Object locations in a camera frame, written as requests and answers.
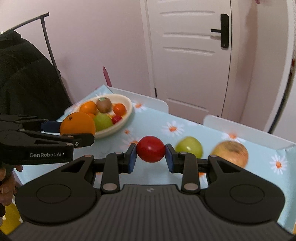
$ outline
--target cherry tomato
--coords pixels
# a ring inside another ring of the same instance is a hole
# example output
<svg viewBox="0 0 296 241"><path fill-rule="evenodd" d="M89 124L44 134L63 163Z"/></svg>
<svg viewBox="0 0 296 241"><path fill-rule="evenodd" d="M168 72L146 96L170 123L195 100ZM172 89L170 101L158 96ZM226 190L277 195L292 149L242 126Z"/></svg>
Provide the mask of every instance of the cherry tomato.
<svg viewBox="0 0 296 241"><path fill-rule="evenodd" d="M125 115L125 113L126 113L126 107L124 106L124 104L116 104L116 105L113 107L113 112L114 112L114 114L116 114L116 115L123 116L123 115Z"/></svg>
<svg viewBox="0 0 296 241"><path fill-rule="evenodd" d="M165 156L165 145L157 137L143 137L137 144L138 156L146 162L158 162Z"/></svg>
<svg viewBox="0 0 296 241"><path fill-rule="evenodd" d="M119 122L120 120L122 119L122 117L120 115L115 115L112 117L112 122L113 122L113 125L117 122Z"/></svg>

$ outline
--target green fruit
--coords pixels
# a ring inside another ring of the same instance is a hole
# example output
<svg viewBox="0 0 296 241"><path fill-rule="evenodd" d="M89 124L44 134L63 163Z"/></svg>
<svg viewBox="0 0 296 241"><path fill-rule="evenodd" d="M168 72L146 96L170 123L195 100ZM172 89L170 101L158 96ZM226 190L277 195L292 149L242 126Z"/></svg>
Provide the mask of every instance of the green fruit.
<svg viewBox="0 0 296 241"><path fill-rule="evenodd" d="M96 131L107 129L113 125L112 119L108 115L102 113L99 113L94 117L94 124L96 126Z"/></svg>
<svg viewBox="0 0 296 241"><path fill-rule="evenodd" d="M182 139L175 148L176 152L188 152L196 156L196 158L202 157L202 144L194 137L185 137Z"/></svg>

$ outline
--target human hand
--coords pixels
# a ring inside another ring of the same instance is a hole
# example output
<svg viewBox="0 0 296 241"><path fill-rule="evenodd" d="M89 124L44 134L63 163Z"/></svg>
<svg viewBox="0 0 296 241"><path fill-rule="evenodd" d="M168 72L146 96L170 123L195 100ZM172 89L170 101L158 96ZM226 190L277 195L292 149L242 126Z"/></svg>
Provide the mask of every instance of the human hand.
<svg viewBox="0 0 296 241"><path fill-rule="evenodd" d="M22 171L22 166L15 166L15 169L19 172ZM0 168L0 181L2 181L5 178L6 169ZM3 206L8 206L12 203L13 198L13 191L15 190L15 177L13 174L2 182L0 186L0 203Z"/></svg>

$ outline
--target bowl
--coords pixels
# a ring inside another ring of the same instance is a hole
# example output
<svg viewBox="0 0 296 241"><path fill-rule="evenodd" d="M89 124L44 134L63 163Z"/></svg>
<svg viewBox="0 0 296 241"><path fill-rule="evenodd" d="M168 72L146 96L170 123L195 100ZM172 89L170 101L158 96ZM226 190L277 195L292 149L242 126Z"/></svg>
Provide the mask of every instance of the bowl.
<svg viewBox="0 0 296 241"><path fill-rule="evenodd" d="M122 119L119 122L115 123L114 125L110 126L109 128L101 130L101 131L97 131L95 133L95 136L94 136L96 139L112 135L113 133L119 131L126 124L129 117L131 116L131 113L133 112L133 104L132 104L131 100L128 97L126 97L124 95L119 95L119 94L105 94L105 95L96 96L94 98L91 98L91 99L88 99L88 100L84 101L81 105L83 105L87 101L93 101L93 102L96 103L97 99L101 98L101 97L109 98L112 103L116 103L116 104L117 103L122 103L122 104L124 104L125 107L126 107L126 114L124 116L122 116ZM74 109L73 112L79 111L80 106L78 106L76 109Z"/></svg>

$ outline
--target black jacket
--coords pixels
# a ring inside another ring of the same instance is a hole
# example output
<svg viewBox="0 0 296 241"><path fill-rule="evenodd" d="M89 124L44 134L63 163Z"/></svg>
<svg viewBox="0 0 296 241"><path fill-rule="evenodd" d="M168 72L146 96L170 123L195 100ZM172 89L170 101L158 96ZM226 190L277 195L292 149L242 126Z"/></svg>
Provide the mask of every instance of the black jacket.
<svg viewBox="0 0 296 241"><path fill-rule="evenodd" d="M55 121L71 105L55 68L15 31L0 35L0 113Z"/></svg>

